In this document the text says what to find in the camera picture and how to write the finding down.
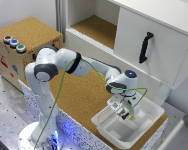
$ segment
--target wooden box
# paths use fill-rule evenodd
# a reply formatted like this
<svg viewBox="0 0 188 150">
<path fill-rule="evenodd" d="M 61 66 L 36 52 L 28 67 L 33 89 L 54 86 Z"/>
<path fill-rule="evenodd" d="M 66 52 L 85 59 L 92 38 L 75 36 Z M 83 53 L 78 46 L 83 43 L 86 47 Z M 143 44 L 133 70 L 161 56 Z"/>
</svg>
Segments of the wooden box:
<svg viewBox="0 0 188 150">
<path fill-rule="evenodd" d="M 25 53 L 17 53 L 3 42 L 4 36 L 10 35 L 26 46 Z M 63 35 L 41 21 L 30 17 L 0 29 L 0 73 L 19 90 L 18 79 L 25 80 L 25 66 L 34 62 L 43 45 L 63 47 Z"/>
</svg>

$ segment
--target cable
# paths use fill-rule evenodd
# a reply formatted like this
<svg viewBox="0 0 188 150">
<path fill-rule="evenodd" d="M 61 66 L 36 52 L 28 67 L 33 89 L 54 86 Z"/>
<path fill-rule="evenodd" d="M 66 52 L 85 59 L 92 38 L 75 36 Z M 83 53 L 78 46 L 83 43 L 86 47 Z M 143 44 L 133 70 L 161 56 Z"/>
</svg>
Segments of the cable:
<svg viewBox="0 0 188 150">
<path fill-rule="evenodd" d="M 67 64 L 67 66 L 66 66 L 66 68 L 65 68 L 65 70 L 64 70 L 64 72 L 63 72 L 63 76 L 62 76 L 62 80 L 61 80 L 61 85 L 60 85 L 60 88 L 59 88 L 57 97 L 56 97 L 55 102 L 54 102 L 54 104 L 53 104 L 53 106 L 52 106 L 52 110 L 51 110 L 50 115 L 49 115 L 49 117 L 48 117 L 48 119 L 47 119 L 47 122 L 45 123 L 45 126 L 43 127 L 43 129 L 42 129 L 42 131 L 41 131 L 41 133 L 40 133 L 40 135 L 39 135 L 39 137 L 38 137 L 38 139 L 37 139 L 37 141 L 36 141 L 36 144 L 35 144 L 35 146 L 34 146 L 34 150 L 36 149 L 36 146 L 37 146 L 37 144 L 38 144 L 38 142 L 39 142 L 39 140 L 40 140 L 40 138 L 41 138 L 41 135 L 43 134 L 43 132 L 44 132 L 44 130 L 45 130 L 45 128 L 46 128 L 46 126 L 47 126 L 49 120 L 50 120 L 50 117 L 51 117 L 51 115 L 52 115 L 52 112 L 53 112 L 53 110 L 54 110 L 54 107 L 55 107 L 55 105 L 56 105 L 56 103 L 57 103 L 57 100 L 58 100 L 58 98 L 59 98 L 59 95 L 60 95 L 60 92 L 61 92 L 61 89 L 62 89 L 63 79 L 64 79 L 64 77 L 65 77 L 66 70 L 67 70 L 68 66 L 69 66 L 75 59 L 71 60 L 71 61 Z M 144 90 L 145 90 L 145 92 L 144 92 L 144 94 L 142 95 L 142 97 L 141 97 L 141 98 L 139 99 L 139 101 L 132 107 L 132 109 L 129 111 L 129 113 L 134 110 L 134 108 L 136 107 L 136 105 L 138 105 L 138 103 L 139 103 L 139 102 L 142 100 L 142 98 L 146 95 L 146 93 L 147 93 L 147 88 L 121 89 L 121 88 L 113 87 L 112 85 L 108 84 L 108 83 L 104 80 L 104 78 L 102 77 L 102 75 L 97 71 L 97 69 L 96 69 L 90 62 L 88 62 L 87 60 L 84 60 L 84 59 L 82 59 L 82 60 L 85 61 L 86 63 L 88 63 L 88 64 L 97 72 L 97 74 L 98 74 L 99 77 L 105 82 L 105 84 L 107 84 L 108 86 L 110 86 L 110 87 L 112 87 L 112 88 L 114 88 L 114 89 L 117 89 L 117 90 L 124 90 L 124 91 L 139 90 L 139 89 L 144 89 Z"/>
</svg>

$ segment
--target robotic arm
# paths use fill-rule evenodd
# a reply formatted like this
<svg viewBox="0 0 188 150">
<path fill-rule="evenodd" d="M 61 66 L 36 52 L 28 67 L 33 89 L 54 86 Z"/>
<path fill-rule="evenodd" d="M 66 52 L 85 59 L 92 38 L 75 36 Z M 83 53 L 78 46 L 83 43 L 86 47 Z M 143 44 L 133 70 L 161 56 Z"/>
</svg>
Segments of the robotic arm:
<svg viewBox="0 0 188 150">
<path fill-rule="evenodd" d="M 105 76 L 105 80 L 109 85 L 121 89 L 133 89 L 137 87 L 137 75 L 133 71 L 127 70 L 124 73 L 121 73 L 118 67 L 102 63 L 92 58 L 83 57 L 79 53 L 75 53 L 64 48 L 57 52 L 57 49 L 53 46 L 44 46 L 38 53 L 36 62 L 28 64 L 25 69 L 27 81 L 32 92 L 36 95 L 36 101 L 41 112 L 39 116 L 39 124 L 31 135 L 31 141 L 33 144 L 36 143 L 55 101 L 50 91 L 48 81 L 58 74 L 58 70 L 65 70 L 67 64 L 74 58 L 76 58 L 75 61 L 73 61 L 67 69 L 67 73 L 69 74 L 82 77 L 93 69 L 88 63 L 82 60 L 84 59 L 91 63 L 98 72 Z M 107 102 L 108 105 L 119 116 L 125 119 L 129 115 L 129 111 L 132 107 L 138 102 L 136 98 L 136 91 L 118 90 L 111 88 L 108 85 L 106 85 L 106 90 L 112 94 L 116 94 L 117 97 L 116 99 L 111 98 Z M 137 114 L 138 112 L 139 105 L 134 108 L 132 113 Z M 56 136 L 57 114 L 58 107 L 56 105 L 45 132 L 39 140 L 40 142 L 38 143 L 38 148 L 46 143 L 44 141 L 47 139 L 48 141 L 52 141 L 52 138 Z"/>
</svg>

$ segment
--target cork board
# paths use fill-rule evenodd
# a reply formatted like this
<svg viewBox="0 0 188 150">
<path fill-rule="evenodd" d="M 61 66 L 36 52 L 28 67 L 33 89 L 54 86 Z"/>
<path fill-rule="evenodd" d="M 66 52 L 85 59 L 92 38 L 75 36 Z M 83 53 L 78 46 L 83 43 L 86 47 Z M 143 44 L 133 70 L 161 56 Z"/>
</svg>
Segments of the cork board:
<svg viewBox="0 0 188 150">
<path fill-rule="evenodd" d="M 58 94 L 62 75 L 63 71 L 59 71 L 59 74 L 50 81 L 51 91 L 55 98 Z M 112 94 L 106 91 L 104 82 L 98 77 L 95 71 L 91 70 L 83 77 L 66 74 L 57 104 L 59 108 L 114 150 L 119 150 L 103 138 L 99 134 L 97 127 L 91 122 L 91 118 L 107 106 L 107 100 L 111 96 Z M 130 150 L 139 150 L 142 148 L 167 118 L 167 115 L 164 114 Z"/>
<path fill-rule="evenodd" d="M 62 34 L 34 17 L 30 17 L 6 27 L 0 28 L 0 41 L 3 43 L 4 36 L 11 35 L 13 39 L 24 44 L 27 51 L 43 45 Z"/>
<path fill-rule="evenodd" d="M 92 16 L 71 26 L 77 31 L 114 49 L 117 26 L 97 16 Z"/>
</svg>

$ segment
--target cabinet handle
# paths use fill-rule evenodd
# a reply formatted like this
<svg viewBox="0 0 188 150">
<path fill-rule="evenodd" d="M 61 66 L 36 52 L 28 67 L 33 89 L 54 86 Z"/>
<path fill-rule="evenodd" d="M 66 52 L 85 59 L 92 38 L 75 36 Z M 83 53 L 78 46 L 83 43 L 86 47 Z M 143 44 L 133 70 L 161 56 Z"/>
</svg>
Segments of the cabinet handle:
<svg viewBox="0 0 188 150">
<path fill-rule="evenodd" d="M 148 46 L 148 40 L 151 39 L 154 35 L 150 32 L 147 32 L 147 36 L 145 37 L 144 41 L 143 41 L 143 45 L 142 45 L 142 49 L 141 49 L 141 53 L 140 53 L 140 57 L 139 57 L 139 63 L 142 64 L 143 62 L 145 62 L 147 60 L 147 57 L 145 57 L 145 53 L 147 50 L 147 46 Z"/>
</svg>

